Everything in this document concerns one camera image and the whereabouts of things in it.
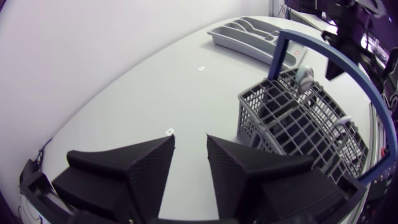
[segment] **black cable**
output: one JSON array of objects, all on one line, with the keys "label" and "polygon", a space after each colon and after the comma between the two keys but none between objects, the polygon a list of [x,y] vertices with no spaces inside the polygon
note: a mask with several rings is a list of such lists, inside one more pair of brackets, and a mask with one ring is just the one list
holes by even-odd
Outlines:
[{"label": "black cable", "polygon": [[33,217],[32,213],[30,212],[29,206],[27,204],[27,199],[25,199],[26,202],[26,207],[27,207],[27,211],[29,212],[29,215],[35,220],[38,221],[40,219],[40,216],[38,218]]},{"label": "black cable", "polygon": [[52,138],[50,140],[48,140],[44,146],[41,148],[41,150],[39,150],[39,153],[36,157],[36,160],[33,162],[33,171],[41,171],[42,170],[42,162],[43,162],[43,157],[44,157],[44,149],[47,146],[47,144],[52,140]]},{"label": "black cable", "polygon": [[21,213],[19,212],[20,209],[21,209],[21,206],[18,207],[18,216],[19,216],[19,219],[22,221]]},{"label": "black cable", "polygon": [[289,19],[288,17],[289,7],[286,6],[282,12],[285,14],[285,19]]},{"label": "black cable", "polygon": [[279,15],[280,15],[280,12],[282,11],[282,9],[284,8],[284,6],[285,6],[286,4],[283,4],[282,5],[282,7],[280,7],[280,9],[279,9],[279,13],[278,13],[278,17],[279,17]]},{"label": "black cable", "polygon": [[289,0],[286,0],[285,19],[290,19],[288,4],[289,4]]},{"label": "black cable", "polygon": [[291,20],[292,18],[290,18],[290,13],[292,12],[292,8],[288,8],[288,16],[287,16],[287,18],[289,19],[289,20]]},{"label": "black cable", "polygon": [[28,217],[27,214],[26,214],[26,211],[25,211],[24,207],[23,207],[22,209],[23,209],[23,211],[24,211],[24,213],[25,213],[26,219],[29,221],[30,224],[32,224],[32,222],[30,221],[29,217]]}]

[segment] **white table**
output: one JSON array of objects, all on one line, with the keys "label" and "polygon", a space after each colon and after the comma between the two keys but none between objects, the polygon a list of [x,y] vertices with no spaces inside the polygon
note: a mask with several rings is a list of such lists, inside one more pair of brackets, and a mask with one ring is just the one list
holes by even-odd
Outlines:
[{"label": "white table", "polygon": [[[320,31],[294,21],[254,18],[321,39]],[[215,45],[207,35],[208,30],[233,20],[208,26],[166,47],[93,98],[46,148],[43,171],[49,180],[68,167],[70,150],[114,149],[161,138],[173,128],[176,149],[159,217],[218,219],[206,134],[237,142],[237,96],[269,70],[256,59]],[[311,49],[302,63],[313,67],[315,79],[354,117],[364,141],[369,142],[369,99],[360,87],[347,74],[333,83],[326,80],[327,59]]]}]

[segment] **gray plastic basket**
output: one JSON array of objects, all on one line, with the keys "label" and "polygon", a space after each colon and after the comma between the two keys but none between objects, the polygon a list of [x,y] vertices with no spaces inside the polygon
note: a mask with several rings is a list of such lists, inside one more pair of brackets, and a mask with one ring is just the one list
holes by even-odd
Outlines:
[{"label": "gray plastic basket", "polygon": [[337,183],[349,172],[358,178],[368,148],[357,127],[317,82],[300,93],[295,72],[264,80],[239,95],[238,139],[263,151],[286,155],[308,154]]}]

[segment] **white wall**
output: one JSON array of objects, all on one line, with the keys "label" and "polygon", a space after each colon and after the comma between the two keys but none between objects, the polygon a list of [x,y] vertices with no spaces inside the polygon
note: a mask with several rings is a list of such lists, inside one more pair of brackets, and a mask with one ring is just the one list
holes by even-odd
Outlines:
[{"label": "white wall", "polygon": [[26,160],[113,80],[201,27],[267,13],[268,0],[8,0],[0,13],[0,190],[12,211]]},{"label": "white wall", "polygon": [[285,5],[285,0],[269,0],[269,16],[285,19],[284,11],[280,9]]}]

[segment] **blue metal frame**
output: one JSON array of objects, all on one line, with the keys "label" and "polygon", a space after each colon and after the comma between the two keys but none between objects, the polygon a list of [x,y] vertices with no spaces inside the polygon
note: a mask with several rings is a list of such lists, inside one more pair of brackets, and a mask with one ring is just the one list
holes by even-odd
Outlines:
[{"label": "blue metal frame", "polygon": [[311,49],[316,50],[317,52],[323,54],[324,56],[335,62],[346,73],[353,77],[353,79],[360,85],[360,87],[364,90],[369,99],[372,101],[381,121],[383,122],[384,129],[386,130],[390,153],[383,157],[375,166],[370,168],[358,179],[363,184],[367,184],[370,181],[376,179],[381,174],[381,172],[387,169],[397,158],[397,136],[394,128],[394,123],[392,122],[390,112],[384,100],[381,98],[380,93],[371,83],[370,79],[368,79],[367,76],[358,68],[358,66],[355,65],[348,57],[343,55],[335,48],[316,38],[293,30],[281,30],[279,32],[278,43],[276,46],[274,59],[272,60],[268,79],[274,80],[279,76],[280,68],[285,58],[287,45],[290,40],[310,47]]}]

